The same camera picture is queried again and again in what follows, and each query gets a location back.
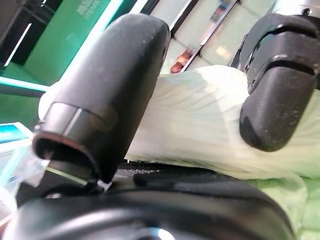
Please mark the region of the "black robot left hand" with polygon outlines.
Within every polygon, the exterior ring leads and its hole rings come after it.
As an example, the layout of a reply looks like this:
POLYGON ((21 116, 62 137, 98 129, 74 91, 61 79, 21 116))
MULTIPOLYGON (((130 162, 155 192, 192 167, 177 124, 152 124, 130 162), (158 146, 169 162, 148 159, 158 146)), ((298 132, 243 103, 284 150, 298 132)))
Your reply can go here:
POLYGON ((259 189, 197 167, 138 164, 125 154, 154 92, 168 25, 126 14, 71 72, 38 124, 32 153, 90 170, 24 204, 4 240, 292 240, 285 212, 259 189))

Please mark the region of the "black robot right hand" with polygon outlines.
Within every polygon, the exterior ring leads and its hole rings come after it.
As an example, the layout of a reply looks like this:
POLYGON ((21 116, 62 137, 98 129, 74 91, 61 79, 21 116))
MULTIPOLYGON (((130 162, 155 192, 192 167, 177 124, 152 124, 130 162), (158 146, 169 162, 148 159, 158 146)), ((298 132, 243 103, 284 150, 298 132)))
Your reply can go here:
POLYGON ((283 148, 320 90, 320 20, 269 13, 245 35, 231 66, 247 77, 239 131, 251 147, 283 148))

